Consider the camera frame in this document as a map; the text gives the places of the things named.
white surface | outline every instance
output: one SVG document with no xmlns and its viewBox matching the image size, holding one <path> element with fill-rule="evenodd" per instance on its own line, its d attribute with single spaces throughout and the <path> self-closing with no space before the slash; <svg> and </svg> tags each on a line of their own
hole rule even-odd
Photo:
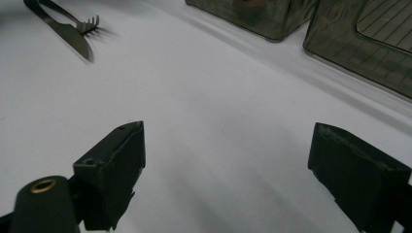
<svg viewBox="0 0 412 233">
<path fill-rule="evenodd" d="M 315 122 L 412 166 L 412 106 L 183 0 L 59 1 L 106 31 L 81 60 L 22 1 L 0 3 L 0 215 L 116 126 L 147 168 L 117 232 L 356 232 L 307 169 Z"/>
</svg>

plastic container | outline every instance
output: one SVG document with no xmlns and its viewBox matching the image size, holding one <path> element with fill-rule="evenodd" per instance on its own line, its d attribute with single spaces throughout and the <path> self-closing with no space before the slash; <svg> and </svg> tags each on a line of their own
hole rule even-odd
<svg viewBox="0 0 412 233">
<path fill-rule="evenodd" d="M 316 0 L 186 0 L 271 42 L 282 41 L 313 15 Z"/>
<path fill-rule="evenodd" d="M 303 46 L 412 99 L 412 0 L 319 0 Z"/>
</svg>

brass insert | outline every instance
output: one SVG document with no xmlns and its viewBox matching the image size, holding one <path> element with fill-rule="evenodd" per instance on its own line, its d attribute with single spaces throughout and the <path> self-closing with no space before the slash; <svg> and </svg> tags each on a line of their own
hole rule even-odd
<svg viewBox="0 0 412 233">
<path fill-rule="evenodd" d="M 30 191 L 35 194 L 46 192 L 52 189 L 55 186 L 55 184 L 56 184 L 56 181 L 52 179 L 40 181 L 40 182 L 33 184 L 30 187 Z"/>
</svg>

fork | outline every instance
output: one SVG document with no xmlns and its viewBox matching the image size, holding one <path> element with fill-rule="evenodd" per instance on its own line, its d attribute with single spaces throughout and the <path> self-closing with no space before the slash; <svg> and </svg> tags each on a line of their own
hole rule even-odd
<svg viewBox="0 0 412 233">
<path fill-rule="evenodd" d="M 73 17 L 73 15 L 68 13 L 66 10 L 64 10 L 63 8 L 58 6 L 57 4 L 55 4 L 52 0 L 39 0 L 39 3 L 47 6 L 48 8 L 62 14 L 63 16 L 71 19 L 72 21 L 74 21 L 76 23 L 76 30 L 81 35 L 85 35 L 87 32 L 90 32 L 90 31 L 96 29 L 97 26 L 99 25 L 99 15 L 97 15 L 96 21 L 94 21 L 94 17 L 93 17 L 91 19 L 91 22 L 90 22 L 90 18 L 87 20 L 87 22 L 85 22 L 85 21 L 81 22 L 81 21 L 77 20 L 75 17 Z"/>
</svg>

knife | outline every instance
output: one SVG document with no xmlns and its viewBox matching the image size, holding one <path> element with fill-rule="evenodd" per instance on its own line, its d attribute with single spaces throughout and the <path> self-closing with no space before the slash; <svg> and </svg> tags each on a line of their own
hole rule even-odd
<svg viewBox="0 0 412 233">
<path fill-rule="evenodd" d="M 82 57 L 89 60 L 89 45 L 85 38 L 71 24 L 59 23 L 49 16 L 41 7 L 38 0 L 24 0 L 24 4 L 51 29 L 57 33 L 67 44 L 75 49 Z"/>
</svg>

